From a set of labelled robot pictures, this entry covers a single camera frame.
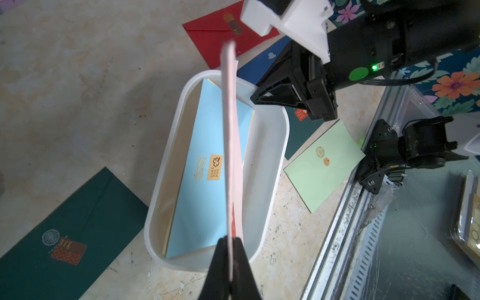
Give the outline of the light green envelope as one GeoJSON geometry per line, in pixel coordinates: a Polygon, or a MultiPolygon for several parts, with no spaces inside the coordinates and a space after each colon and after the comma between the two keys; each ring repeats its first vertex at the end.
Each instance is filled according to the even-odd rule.
{"type": "Polygon", "coordinates": [[[365,157],[343,121],[337,121],[284,170],[311,213],[365,157]]]}

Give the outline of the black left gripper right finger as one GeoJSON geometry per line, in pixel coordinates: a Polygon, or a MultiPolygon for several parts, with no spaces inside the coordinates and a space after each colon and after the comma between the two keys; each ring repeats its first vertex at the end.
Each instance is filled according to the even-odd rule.
{"type": "Polygon", "coordinates": [[[239,237],[236,237],[233,240],[232,246],[233,274],[231,281],[231,299],[262,300],[250,263],[246,256],[243,242],[239,237]]]}

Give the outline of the light blue envelope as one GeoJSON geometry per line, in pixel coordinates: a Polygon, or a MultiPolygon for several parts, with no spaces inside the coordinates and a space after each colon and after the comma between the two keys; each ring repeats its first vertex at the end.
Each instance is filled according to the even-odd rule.
{"type": "Polygon", "coordinates": [[[205,78],[177,197],[168,259],[214,246],[227,234],[222,91],[205,78]]]}

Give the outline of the dark green envelope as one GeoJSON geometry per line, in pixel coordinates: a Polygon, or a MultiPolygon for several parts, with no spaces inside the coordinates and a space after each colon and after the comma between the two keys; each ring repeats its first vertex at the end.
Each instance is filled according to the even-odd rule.
{"type": "Polygon", "coordinates": [[[289,137],[284,157],[287,161],[291,161],[294,154],[314,135],[324,121],[312,121],[301,109],[287,107],[286,112],[289,119],[289,137]]]}
{"type": "Polygon", "coordinates": [[[143,229],[147,212],[103,168],[1,258],[1,299],[79,299],[143,229]]]}

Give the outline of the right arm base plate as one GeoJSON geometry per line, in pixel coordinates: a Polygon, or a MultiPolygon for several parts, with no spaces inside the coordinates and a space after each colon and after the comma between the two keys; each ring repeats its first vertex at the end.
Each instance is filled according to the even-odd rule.
{"type": "Polygon", "coordinates": [[[450,137],[460,118],[438,116],[407,122],[401,134],[383,119],[376,122],[359,163],[355,180],[370,193],[377,195],[385,176],[407,169],[437,169],[450,161],[467,160],[474,156],[465,149],[460,137],[450,137]]]}

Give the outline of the red envelope gold sticker back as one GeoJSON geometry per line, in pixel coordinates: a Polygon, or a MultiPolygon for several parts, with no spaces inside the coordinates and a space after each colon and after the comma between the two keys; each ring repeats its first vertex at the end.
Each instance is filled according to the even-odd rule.
{"type": "Polygon", "coordinates": [[[236,55],[240,56],[280,34],[277,29],[272,28],[269,34],[260,36],[241,22],[243,3],[239,1],[183,24],[188,36],[212,70],[221,65],[221,50],[226,42],[233,40],[236,43],[236,55]]]}

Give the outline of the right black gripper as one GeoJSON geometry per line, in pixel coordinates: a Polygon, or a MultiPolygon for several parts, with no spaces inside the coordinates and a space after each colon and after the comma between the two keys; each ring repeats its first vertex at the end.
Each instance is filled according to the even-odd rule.
{"type": "Polygon", "coordinates": [[[256,105],[278,105],[306,110],[314,120],[338,118],[335,90],[321,59],[290,41],[257,83],[251,96],[256,105]]]}

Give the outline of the white plastic storage box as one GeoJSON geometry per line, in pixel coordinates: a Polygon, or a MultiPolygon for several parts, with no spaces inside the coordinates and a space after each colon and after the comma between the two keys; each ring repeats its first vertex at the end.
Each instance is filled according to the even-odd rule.
{"type": "MultiPolygon", "coordinates": [[[[219,70],[200,72],[184,85],[144,226],[144,242],[154,261],[172,270],[203,273],[210,267],[214,246],[171,259],[168,259],[163,251],[170,235],[201,83],[205,78],[216,86],[221,86],[219,70]]],[[[237,100],[251,106],[255,111],[243,163],[243,244],[250,263],[259,255],[266,238],[290,133],[285,108],[256,106],[251,102],[250,97],[256,89],[255,85],[243,79],[236,81],[237,100]]]]}

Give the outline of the navy blue envelope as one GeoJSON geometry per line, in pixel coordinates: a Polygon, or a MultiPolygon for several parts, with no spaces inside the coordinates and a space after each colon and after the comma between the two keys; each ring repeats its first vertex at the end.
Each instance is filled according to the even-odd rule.
{"type": "Polygon", "coordinates": [[[291,39],[289,37],[283,37],[274,43],[241,67],[237,71],[237,77],[257,85],[290,41],[291,39]]]}

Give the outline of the pink envelope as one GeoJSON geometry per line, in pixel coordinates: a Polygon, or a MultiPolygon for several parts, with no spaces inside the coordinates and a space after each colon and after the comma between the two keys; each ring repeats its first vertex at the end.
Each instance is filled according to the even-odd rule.
{"type": "Polygon", "coordinates": [[[243,238],[243,162],[236,101],[237,69],[236,45],[234,41],[228,41],[223,45],[221,51],[221,83],[229,282],[233,282],[234,277],[233,243],[236,238],[243,238]]]}

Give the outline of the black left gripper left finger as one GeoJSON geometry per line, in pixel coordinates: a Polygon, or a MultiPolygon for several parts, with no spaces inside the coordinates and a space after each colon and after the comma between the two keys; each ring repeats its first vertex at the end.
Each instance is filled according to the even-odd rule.
{"type": "Polygon", "coordinates": [[[226,237],[219,239],[204,286],[198,300],[228,300],[230,297],[229,265],[226,237]]]}

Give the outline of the aluminium front rail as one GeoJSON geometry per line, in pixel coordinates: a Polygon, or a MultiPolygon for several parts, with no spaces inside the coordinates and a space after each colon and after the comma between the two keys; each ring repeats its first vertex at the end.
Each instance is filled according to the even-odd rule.
{"type": "Polygon", "coordinates": [[[374,195],[349,176],[339,206],[303,289],[303,300],[365,300],[386,211],[364,218],[374,195]]]}

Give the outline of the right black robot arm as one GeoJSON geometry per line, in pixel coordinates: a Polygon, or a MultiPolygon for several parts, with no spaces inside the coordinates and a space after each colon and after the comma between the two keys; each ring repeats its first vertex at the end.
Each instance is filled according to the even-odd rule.
{"type": "Polygon", "coordinates": [[[306,110],[312,120],[338,117],[335,93],[356,84],[410,85],[383,80],[423,61],[480,43],[478,1],[362,1],[364,13],[329,31],[331,1],[246,1],[241,21],[259,35],[272,28],[289,42],[251,96],[256,105],[306,110]]]}

